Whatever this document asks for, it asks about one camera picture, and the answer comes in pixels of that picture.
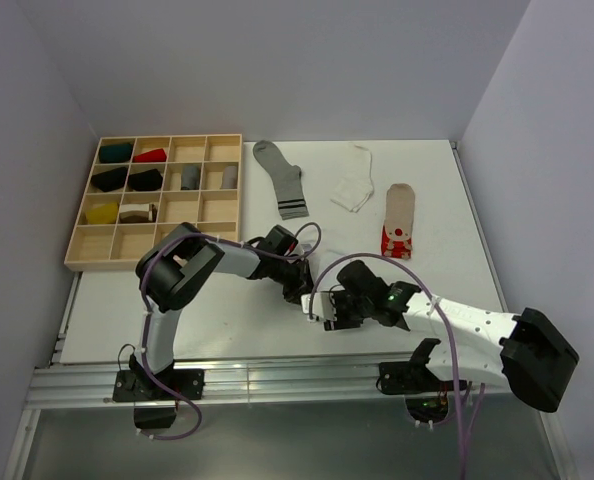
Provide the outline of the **white striped sock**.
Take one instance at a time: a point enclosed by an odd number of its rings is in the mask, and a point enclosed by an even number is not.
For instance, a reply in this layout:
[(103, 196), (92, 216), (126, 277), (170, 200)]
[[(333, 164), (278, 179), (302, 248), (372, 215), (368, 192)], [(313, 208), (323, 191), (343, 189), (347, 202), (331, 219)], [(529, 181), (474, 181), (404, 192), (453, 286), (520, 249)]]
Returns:
[(354, 231), (339, 225), (320, 226), (317, 222), (307, 222), (298, 228), (296, 235), (301, 243), (315, 245), (307, 260), (313, 283), (318, 284), (319, 289), (326, 289), (334, 283), (332, 279), (320, 280), (321, 274), (333, 262), (356, 252), (357, 248)]

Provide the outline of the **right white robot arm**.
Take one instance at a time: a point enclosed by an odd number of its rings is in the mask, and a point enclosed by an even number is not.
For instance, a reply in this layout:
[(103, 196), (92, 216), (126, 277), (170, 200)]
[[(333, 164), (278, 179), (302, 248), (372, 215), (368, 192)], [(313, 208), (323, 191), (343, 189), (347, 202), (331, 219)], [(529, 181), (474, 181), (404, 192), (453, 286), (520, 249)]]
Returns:
[(408, 359), (380, 363), (381, 393), (446, 394), (484, 384), (507, 388), (538, 411), (558, 410), (579, 355), (542, 312), (495, 312), (427, 294), (418, 284), (388, 284), (361, 260), (344, 266), (337, 283), (301, 299), (303, 312), (325, 330), (374, 320), (421, 338)]

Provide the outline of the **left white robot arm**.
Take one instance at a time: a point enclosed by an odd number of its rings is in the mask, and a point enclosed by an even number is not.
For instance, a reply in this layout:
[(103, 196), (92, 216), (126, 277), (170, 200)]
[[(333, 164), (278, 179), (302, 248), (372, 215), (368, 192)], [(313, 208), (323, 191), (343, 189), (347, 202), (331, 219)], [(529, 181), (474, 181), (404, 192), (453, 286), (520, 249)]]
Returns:
[(168, 394), (181, 312), (213, 273), (270, 279), (281, 285), (286, 302), (298, 304), (313, 279), (308, 254), (297, 247), (296, 236), (280, 225), (248, 242), (210, 236), (188, 222), (175, 227), (136, 267), (145, 306), (140, 346), (130, 360), (136, 388), (149, 399)]

